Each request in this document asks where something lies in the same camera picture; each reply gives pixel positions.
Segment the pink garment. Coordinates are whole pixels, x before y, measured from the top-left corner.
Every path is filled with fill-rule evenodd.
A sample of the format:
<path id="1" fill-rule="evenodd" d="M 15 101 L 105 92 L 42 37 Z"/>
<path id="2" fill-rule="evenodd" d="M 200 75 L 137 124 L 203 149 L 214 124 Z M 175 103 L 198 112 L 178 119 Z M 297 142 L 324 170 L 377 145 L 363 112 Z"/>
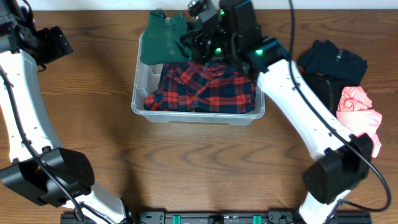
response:
<path id="1" fill-rule="evenodd" d="M 373 109 L 372 100 L 360 86 L 343 88 L 336 117 L 356 136 L 366 133 L 373 142 L 371 156 L 378 156 L 382 144 L 377 130 L 381 125 L 382 114 Z"/>

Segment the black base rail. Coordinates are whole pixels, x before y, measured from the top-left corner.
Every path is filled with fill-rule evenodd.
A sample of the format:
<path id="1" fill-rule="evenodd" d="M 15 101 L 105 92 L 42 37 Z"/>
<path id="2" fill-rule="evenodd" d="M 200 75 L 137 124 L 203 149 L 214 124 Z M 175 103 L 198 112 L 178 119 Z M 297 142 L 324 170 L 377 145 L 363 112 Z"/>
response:
<path id="1" fill-rule="evenodd" d="M 294 224 L 303 223 L 297 212 L 273 210 L 267 213 L 168 213 L 141 212 L 141 224 Z M 327 224 L 372 224 L 370 213 L 335 212 Z"/>

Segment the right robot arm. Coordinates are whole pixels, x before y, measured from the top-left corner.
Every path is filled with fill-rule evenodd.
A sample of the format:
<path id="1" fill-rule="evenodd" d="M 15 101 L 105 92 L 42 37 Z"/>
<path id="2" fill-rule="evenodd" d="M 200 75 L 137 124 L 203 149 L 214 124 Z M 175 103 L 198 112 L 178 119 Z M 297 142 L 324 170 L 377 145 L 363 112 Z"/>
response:
<path id="1" fill-rule="evenodd" d="M 341 124 L 307 85 L 289 53 L 264 36 L 251 1 L 188 4 L 197 27 L 181 38 L 193 59 L 223 57 L 283 112 L 314 163 L 302 176 L 308 191 L 292 223 L 370 223 L 368 214 L 340 213 L 345 197 L 368 176 L 373 143 Z"/>

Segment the navy folded garment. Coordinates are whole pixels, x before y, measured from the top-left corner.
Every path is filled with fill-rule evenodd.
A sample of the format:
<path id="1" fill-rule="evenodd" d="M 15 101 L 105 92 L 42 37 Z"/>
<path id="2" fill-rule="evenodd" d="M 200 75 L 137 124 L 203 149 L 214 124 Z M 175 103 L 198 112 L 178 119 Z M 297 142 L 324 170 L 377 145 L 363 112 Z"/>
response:
<path id="1" fill-rule="evenodd" d="M 305 73 L 322 73 L 339 80 L 347 80 L 359 86 L 366 70 L 367 61 L 349 50 L 339 49 L 329 40 L 314 41 L 311 48 L 300 56 L 297 64 Z"/>

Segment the clear plastic storage bin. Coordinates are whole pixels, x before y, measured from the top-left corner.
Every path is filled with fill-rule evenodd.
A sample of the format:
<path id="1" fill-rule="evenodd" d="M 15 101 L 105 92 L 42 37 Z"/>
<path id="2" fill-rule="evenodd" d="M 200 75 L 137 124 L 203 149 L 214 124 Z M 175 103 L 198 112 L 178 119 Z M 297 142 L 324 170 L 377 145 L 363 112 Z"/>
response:
<path id="1" fill-rule="evenodd" d="M 197 113 L 197 112 L 168 112 L 148 111 L 144 109 L 144 100 L 147 96 L 158 89 L 162 64 L 146 65 L 141 62 L 142 41 L 139 41 L 134 88 L 131 100 L 131 109 L 135 114 L 145 117 L 153 123 L 219 123 L 230 125 L 247 126 L 254 120 L 264 116 L 266 111 L 265 95 L 257 90 L 255 109 L 246 114 L 230 113 Z"/>

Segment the dark green garment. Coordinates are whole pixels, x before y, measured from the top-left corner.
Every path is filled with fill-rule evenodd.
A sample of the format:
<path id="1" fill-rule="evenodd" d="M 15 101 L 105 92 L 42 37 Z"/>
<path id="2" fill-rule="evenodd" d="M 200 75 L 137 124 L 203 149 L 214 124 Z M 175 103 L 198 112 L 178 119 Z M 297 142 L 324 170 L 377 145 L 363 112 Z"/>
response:
<path id="1" fill-rule="evenodd" d="M 180 41 L 188 31 L 184 14 L 168 17 L 163 10 L 151 11 L 141 39 L 141 62 L 147 65 L 192 62 L 191 49 Z"/>

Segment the black folded garment with tape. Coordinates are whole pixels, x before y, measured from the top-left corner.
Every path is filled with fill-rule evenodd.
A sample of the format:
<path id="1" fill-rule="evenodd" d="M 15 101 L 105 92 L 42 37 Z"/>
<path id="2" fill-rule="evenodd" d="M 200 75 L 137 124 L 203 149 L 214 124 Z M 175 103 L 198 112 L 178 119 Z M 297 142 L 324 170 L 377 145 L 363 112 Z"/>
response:
<path id="1" fill-rule="evenodd" d="M 344 87 L 355 86 L 349 80 L 339 80 L 316 74 L 305 74 L 303 79 L 333 116 L 336 116 Z"/>

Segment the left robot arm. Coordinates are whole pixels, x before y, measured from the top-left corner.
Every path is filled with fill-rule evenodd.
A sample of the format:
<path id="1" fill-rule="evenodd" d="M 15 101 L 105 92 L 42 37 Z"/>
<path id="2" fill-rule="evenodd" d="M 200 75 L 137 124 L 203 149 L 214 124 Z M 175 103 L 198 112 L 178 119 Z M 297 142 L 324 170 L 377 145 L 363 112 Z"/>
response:
<path id="1" fill-rule="evenodd" d="M 95 182 L 88 158 L 65 149 L 40 93 L 38 74 L 72 53 L 62 30 L 37 30 L 27 1 L 1 1 L 1 110 L 11 165 L 1 182 L 36 205 L 70 208 L 62 223 L 131 223 L 120 198 Z"/>

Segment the red navy plaid shirt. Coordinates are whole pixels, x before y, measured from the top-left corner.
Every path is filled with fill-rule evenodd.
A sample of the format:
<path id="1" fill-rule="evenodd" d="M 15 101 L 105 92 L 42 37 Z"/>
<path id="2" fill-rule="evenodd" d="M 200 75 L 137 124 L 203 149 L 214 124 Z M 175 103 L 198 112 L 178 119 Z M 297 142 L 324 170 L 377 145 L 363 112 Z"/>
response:
<path id="1" fill-rule="evenodd" d="M 158 89 L 144 100 L 149 111 L 245 114 L 255 107 L 256 87 L 231 65 L 212 60 L 165 63 Z"/>

